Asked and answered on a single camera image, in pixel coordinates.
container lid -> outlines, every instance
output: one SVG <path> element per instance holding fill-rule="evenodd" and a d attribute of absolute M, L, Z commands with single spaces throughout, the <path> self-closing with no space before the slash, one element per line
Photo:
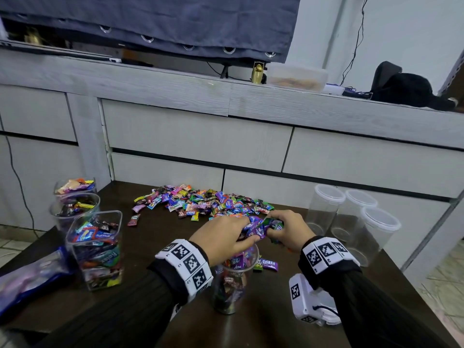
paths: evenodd
<path fill-rule="evenodd" d="M 377 200 L 361 190 L 348 189 L 345 194 L 348 200 L 359 206 L 376 207 L 379 204 Z"/>
<path fill-rule="evenodd" d="M 395 232 L 401 228 L 401 222 L 395 216 L 378 207 L 363 207 L 361 217 L 385 232 Z"/>
<path fill-rule="evenodd" d="M 314 187 L 317 195 L 333 204 L 343 204 L 346 199 L 345 193 L 334 186 L 318 184 Z"/>

clear cup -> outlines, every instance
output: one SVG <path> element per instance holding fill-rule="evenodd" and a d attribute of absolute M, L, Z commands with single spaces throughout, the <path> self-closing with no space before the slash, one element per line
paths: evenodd
<path fill-rule="evenodd" d="M 366 192 L 357 189 L 345 191 L 346 200 L 338 208 L 337 215 L 333 219 L 330 231 L 332 235 L 342 242 L 347 242 L 355 229 L 356 223 L 361 217 L 363 207 L 376 207 L 379 202 Z"/>
<path fill-rule="evenodd" d="M 66 236 L 66 248 L 76 259 L 89 290 L 99 290 L 120 284 L 123 279 L 123 253 L 121 251 L 121 222 L 123 213 L 118 210 L 94 212 L 77 216 Z M 103 239 L 79 242 L 76 237 L 86 225 L 106 221 L 118 226 L 109 231 L 113 235 Z"/>
<path fill-rule="evenodd" d="M 259 260 L 259 250 L 256 244 L 244 251 L 246 267 L 231 269 L 224 264 L 214 268 L 212 281 L 212 306 L 221 314 L 233 314 L 237 310 L 240 298 L 243 297 L 248 279 L 253 267 Z"/>
<path fill-rule="evenodd" d="M 89 198 L 92 200 L 95 206 L 92 209 L 89 209 L 88 211 L 83 212 L 81 214 L 73 216 L 57 216 L 57 214 L 61 212 L 64 205 L 74 203 L 76 198 Z M 49 207 L 50 215 L 53 217 L 58 231 L 63 233 L 63 237 L 66 236 L 69 228 L 73 224 L 73 221 L 76 217 L 81 215 L 89 215 L 98 211 L 100 211 L 100 197 L 93 193 L 75 193 L 62 198 L 57 198 Z"/>
<path fill-rule="evenodd" d="M 368 267 L 400 228 L 401 222 L 390 213 L 378 207 L 363 207 L 361 217 L 345 247 L 361 266 Z"/>
<path fill-rule="evenodd" d="M 311 199 L 305 221 L 317 236 L 323 236 L 332 224 L 346 196 L 340 189 L 326 184 L 316 185 L 314 191 L 316 193 Z"/>
<path fill-rule="evenodd" d="M 81 177 L 81 178 L 84 179 L 85 181 L 93 181 L 93 186 L 90 185 L 90 188 L 85 189 L 85 190 L 70 191 L 70 192 L 67 192 L 67 193 L 64 193 L 64 194 L 58 193 L 57 190 L 60 189 L 62 186 L 66 185 L 66 183 L 68 183 L 68 181 L 70 181 L 70 180 L 78 180 L 79 179 L 79 178 L 68 178 L 66 180 L 59 180 L 59 181 L 57 181 L 55 183 L 55 187 L 53 188 L 53 194 L 58 199 L 68 197 L 68 196 L 71 196 L 71 195 L 75 195 L 75 194 L 79 194 L 79 193 L 94 193 L 94 194 L 96 194 L 96 181 L 95 181 L 95 178 L 91 178 L 91 177 Z"/>

left hand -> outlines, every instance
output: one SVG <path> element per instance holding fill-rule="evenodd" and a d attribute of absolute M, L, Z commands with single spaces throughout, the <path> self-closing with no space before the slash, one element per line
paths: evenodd
<path fill-rule="evenodd" d="M 210 266 L 216 266 L 260 240 L 259 236 L 254 235 L 237 242 L 242 228 L 248 223 L 250 219 L 247 216 L 216 217 L 201 226 L 189 240 L 205 251 Z"/>

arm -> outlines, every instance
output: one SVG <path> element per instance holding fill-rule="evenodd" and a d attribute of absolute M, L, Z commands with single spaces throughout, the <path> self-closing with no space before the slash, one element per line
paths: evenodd
<path fill-rule="evenodd" d="M 191 237 L 210 266 L 244 251 L 259 236 L 236 242 L 247 217 L 217 217 Z M 184 281 L 166 260 L 155 259 L 130 286 L 67 322 L 37 347 L 152 347 L 165 331 L 177 304 L 185 304 Z"/>
<path fill-rule="evenodd" d="M 327 291 L 335 300 L 343 329 L 352 347 L 447 347 L 422 322 L 363 276 L 353 262 L 342 260 L 316 275 L 302 249 L 321 236 L 290 210 L 271 211 L 284 222 L 284 229 L 268 229 L 268 236 L 300 252 L 298 266 L 310 285 Z"/>

food container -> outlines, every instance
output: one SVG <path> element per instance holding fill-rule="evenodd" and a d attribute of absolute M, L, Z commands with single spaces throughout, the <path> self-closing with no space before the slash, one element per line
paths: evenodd
<path fill-rule="evenodd" d="M 314 191 L 305 221 L 314 234 L 323 236 L 346 196 L 340 189 L 326 184 L 316 185 Z"/>
<path fill-rule="evenodd" d="M 123 213 L 118 210 L 94 212 L 78 216 L 69 229 L 66 247 L 75 257 L 89 290 L 122 281 L 122 220 Z"/>
<path fill-rule="evenodd" d="M 276 87 L 291 87 L 321 92 L 327 83 L 325 69 L 296 67 L 288 64 L 267 64 L 267 83 Z"/>
<path fill-rule="evenodd" d="M 79 193 L 96 194 L 95 178 L 82 177 L 59 180 L 55 183 L 55 187 L 53 188 L 53 194 L 56 198 L 68 197 Z"/>
<path fill-rule="evenodd" d="M 346 248 L 361 266 L 369 266 L 391 236 L 401 228 L 401 222 L 378 207 L 363 207 Z"/>
<path fill-rule="evenodd" d="M 361 216 L 363 207 L 376 207 L 379 202 L 366 192 L 357 189 L 348 189 L 345 192 L 346 200 L 338 208 L 330 230 L 332 235 L 342 242 L 350 239 L 353 229 Z"/>
<path fill-rule="evenodd" d="M 81 212 L 79 214 L 74 214 L 71 216 L 58 215 L 65 205 L 74 204 L 76 200 L 91 200 L 94 204 L 94 207 L 88 209 L 85 212 Z M 67 195 L 66 197 L 57 198 L 49 207 L 50 215 L 53 217 L 58 231 L 63 233 L 63 238 L 66 236 L 69 228 L 73 224 L 73 221 L 76 217 L 81 215 L 88 215 L 98 211 L 100 211 L 100 197 L 93 193 L 73 193 Z"/>
<path fill-rule="evenodd" d="M 212 281 L 212 306 L 221 314 L 233 314 L 237 310 L 239 300 L 243 297 L 253 267 L 259 260 L 256 244 L 243 252 L 246 266 L 243 269 L 232 269 L 233 264 L 217 265 Z"/>

